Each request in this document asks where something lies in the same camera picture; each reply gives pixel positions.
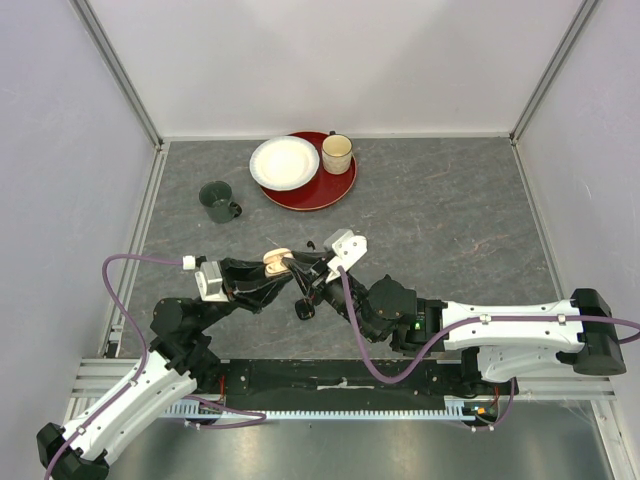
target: white backdrop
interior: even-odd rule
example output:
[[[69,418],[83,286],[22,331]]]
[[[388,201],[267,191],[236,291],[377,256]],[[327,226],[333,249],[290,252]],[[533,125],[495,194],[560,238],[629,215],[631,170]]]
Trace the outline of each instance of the white backdrop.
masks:
[[[508,132],[579,0],[92,0],[163,136]]]
[[[128,246],[153,147],[69,2],[3,2],[0,65],[0,478],[37,479],[36,433],[98,351],[100,267]]]
[[[523,161],[568,293],[591,286],[640,321],[640,3],[601,2],[522,140]],[[640,445],[640,343],[614,377]]]

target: dark green mug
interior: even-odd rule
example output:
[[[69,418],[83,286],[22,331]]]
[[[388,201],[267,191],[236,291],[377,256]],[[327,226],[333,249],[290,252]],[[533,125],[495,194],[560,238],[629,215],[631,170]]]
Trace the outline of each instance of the dark green mug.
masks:
[[[200,203],[215,223],[227,223],[242,213],[242,208],[233,201],[231,187],[225,182],[210,182],[200,189]]]

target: mug handle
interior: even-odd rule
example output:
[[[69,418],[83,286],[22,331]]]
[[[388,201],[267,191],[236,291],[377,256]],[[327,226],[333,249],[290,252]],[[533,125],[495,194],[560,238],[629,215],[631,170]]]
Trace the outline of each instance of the mug handle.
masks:
[[[229,203],[229,207],[231,208],[231,210],[235,210],[236,212],[233,214],[233,217],[239,217],[240,215],[242,215],[242,207],[240,205],[238,205],[236,202],[231,202]]]

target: round red tray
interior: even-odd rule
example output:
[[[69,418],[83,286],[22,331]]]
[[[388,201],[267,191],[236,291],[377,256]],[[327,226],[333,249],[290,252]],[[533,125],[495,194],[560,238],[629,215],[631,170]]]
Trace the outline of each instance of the round red tray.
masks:
[[[342,175],[332,175],[322,166],[322,142],[328,136],[326,133],[297,132],[291,135],[303,138],[316,147],[320,155],[318,171],[309,183],[295,190],[277,192],[264,187],[260,188],[272,201],[290,210],[306,212],[333,205],[351,190],[356,181],[358,167],[355,157],[351,158],[349,170]]]

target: white plate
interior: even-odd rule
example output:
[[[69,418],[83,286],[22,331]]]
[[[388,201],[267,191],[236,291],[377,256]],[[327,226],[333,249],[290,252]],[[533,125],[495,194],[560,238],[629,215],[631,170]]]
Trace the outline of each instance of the white plate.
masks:
[[[320,156],[311,143],[298,137],[276,137],[256,148],[249,170],[256,182],[271,190],[294,190],[318,171]]]

